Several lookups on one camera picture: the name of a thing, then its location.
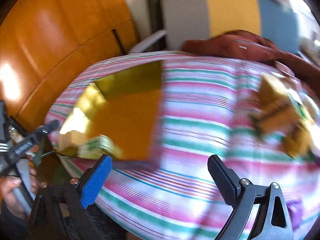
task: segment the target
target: purple object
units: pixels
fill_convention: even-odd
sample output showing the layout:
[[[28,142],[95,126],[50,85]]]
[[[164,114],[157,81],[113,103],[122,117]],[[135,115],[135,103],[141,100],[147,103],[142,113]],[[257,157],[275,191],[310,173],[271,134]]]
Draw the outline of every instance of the purple object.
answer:
[[[302,222],[302,201],[290,201],[287,203],[287,208],[291,218],[292,229],[296,230]]]

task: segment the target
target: sleeve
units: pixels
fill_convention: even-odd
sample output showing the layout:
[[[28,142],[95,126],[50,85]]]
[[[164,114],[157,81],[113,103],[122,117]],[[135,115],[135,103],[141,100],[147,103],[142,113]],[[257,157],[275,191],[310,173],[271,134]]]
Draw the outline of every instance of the sleeve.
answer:
[[[4,201],[1,203],[0,237],[5,240],[22,240],[27,236],[27,223],[14,216]]]

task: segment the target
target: human hand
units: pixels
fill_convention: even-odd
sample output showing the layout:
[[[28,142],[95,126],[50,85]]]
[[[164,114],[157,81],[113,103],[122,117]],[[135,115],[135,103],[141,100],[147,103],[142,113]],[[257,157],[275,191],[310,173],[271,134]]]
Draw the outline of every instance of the human hand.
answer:
[[[36,182],[36,170],[29,166],[29,174],[31,180],[31,191],[36,194],[38,190],[38,184]],[[0,191],[4,202],[7,205],[8,210],[16,217],[20,219],[26,219],[27,214],[23,207],[20,205],[12,190],[21,185],[22,181],[20,178],[14,176],[5,177],[4,181],[0,185]]]

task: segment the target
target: blue gripper pad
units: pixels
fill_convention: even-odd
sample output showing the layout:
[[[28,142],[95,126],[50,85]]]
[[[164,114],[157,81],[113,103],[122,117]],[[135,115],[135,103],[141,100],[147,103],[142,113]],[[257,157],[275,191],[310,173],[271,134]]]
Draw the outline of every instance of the blue gripper pad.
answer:
[[[111,169],[112,160],[111,157],[107,155],[82,188],[80,202],[84,209],[87,209],[89,205],[94,203]]]

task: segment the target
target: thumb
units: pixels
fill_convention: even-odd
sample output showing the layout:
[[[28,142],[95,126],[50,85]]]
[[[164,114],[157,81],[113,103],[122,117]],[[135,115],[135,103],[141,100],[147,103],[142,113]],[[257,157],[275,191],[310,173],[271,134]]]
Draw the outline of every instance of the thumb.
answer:
[[[5,197],[10,193],[14,188],[21,185],[21,179],[15,176],[7,176],[1,184],[1,194]]]

